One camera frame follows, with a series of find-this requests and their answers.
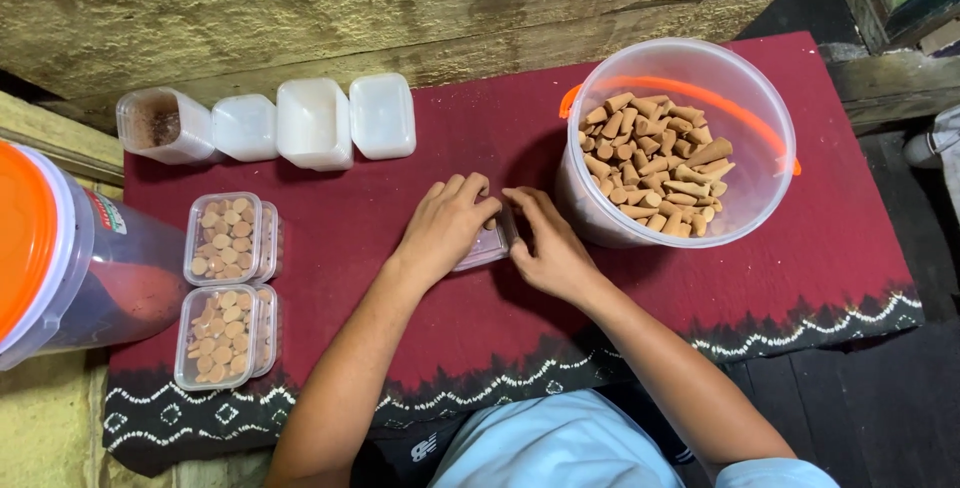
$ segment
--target wooden floor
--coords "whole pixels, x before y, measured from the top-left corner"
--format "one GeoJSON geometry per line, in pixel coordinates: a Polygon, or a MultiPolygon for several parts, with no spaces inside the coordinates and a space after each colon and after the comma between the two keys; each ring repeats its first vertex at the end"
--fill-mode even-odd
{"type": "MultiPolygon", "coordinates": [[[[786,438],[847,488],[960,486],[960,227],[940,171],[911,170],[902,132],[860,140],[927,324],[835,350],[726,366],[786,438]]],[[[710,485],[699,465],[689,487],[710,485]]]]}

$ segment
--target orange bucket handle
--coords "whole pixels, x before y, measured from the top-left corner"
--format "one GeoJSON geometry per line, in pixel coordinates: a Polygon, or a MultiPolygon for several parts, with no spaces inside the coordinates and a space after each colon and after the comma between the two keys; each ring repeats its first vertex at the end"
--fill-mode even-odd
{"type": "MultiPolygon", "coordinates": [[[[720,95],[714,94],[709,90],[705,90],[698,86],[693,86],[692,84],[687,84],[672,79],[664,79],[661,77],[617,76],[605,80],[604,84],[610,88],[642,86],[657,90],[666,90],[668,92],[677,92],[686,96],[690,96],[691,98],[696,98],[697,100],[713,105],[714,107],[729,113],[731,116],[738,119],[745,125],[750,126],[754,131],[760,134],[760,137],[762,137],[775,152],[780,154],[786,153],[786,145],[784,144],[784,141],[777,136],[770,126],[767,126],[765,122],[758,118],[757,115],[750,113],[750,111],[730,100],[725,100],[720,95]]],[[[578,84],[577,86],[571,88],[566,95],[563,96],[563,100],[559,103],[560,118],[566,119],[570,116],[570,107],[573,105],[573,100],[577,97],[577,92],[580,91],[581,86],[582,85],[578,84]]],[[[793,160],[793,175],[797,176],[800,174],[800,172],[800,161],[795,158],[793,160]]]]}

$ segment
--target person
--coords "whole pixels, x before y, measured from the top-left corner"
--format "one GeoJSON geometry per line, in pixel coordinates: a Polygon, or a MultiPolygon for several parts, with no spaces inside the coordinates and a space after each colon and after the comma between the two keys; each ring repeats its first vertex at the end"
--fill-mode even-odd
{"type": "MultiPolygon", "coordinates": [[[[393,255],[303,386],[280,434],[270,488],[348,486],[403,330],[426,292],[471,249],[501,208],[476,202],[485,176],[434,184],[393,255]]],[[[827,487],[726,375],[600,273],[570,225],[539,190],[504,189],[533,231],[510,258],[537,289],[573,304],[609,337],[718,487],[827,487]]],[[[592,390],[476,412],[454,437],[432,486],[683,485],[660,450],[592,390]]]]}

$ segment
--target table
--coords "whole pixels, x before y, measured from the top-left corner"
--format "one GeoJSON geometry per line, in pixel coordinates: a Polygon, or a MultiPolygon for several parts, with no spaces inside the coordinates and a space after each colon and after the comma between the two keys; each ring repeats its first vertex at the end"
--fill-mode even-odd
{"type": "MultiPolygon", "coordinates": [[[[600,269],[716,362],[817,347],[923,322],[877,188],[817,48],[806,33],[726,45],[783,96],[797,131],[796,176],[773,216],[721,248],[590,247],[600,269]]],[[[566,143],[564,93],[595,64],[414,91],[416,152],[358,156],[321,174],[285,160],[169,167],[126,156],[126,204],[186,226],[193,199],[250,190],[287,221],[280,358],[233,392],[172,381],[177,331],[116,347],[103,444],[155,474],[183,459],[271,445],[297,390],[366,290],[429,185],[479,171],[494,192],[552,191],[566,143]]],[[[631,377],[576,309],[525,283],[509,261],[451,274],[414,314],[374,415],[403,427],[450,413],[631,377]]]]}

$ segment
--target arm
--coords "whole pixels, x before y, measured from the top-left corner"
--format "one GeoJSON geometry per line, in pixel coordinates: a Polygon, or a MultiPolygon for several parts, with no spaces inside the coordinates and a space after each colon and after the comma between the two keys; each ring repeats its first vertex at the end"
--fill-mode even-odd
{"type": "Polygon", "coordinates": [[[796,458],[726,375],[614,286],[544,192],[504,190],[534,232],[510,250],[524,279],[580,308],[603,329],[710,478],[753,458],[796,458]]]}
{"type": "Polygon", "coordinates": [[[485,176],[437,182],[414,211],[396,252],[307,378],[280,433],[266,485],[347,486],[383,381],[421,297],[471,250],[500,210],[485,176]]]}

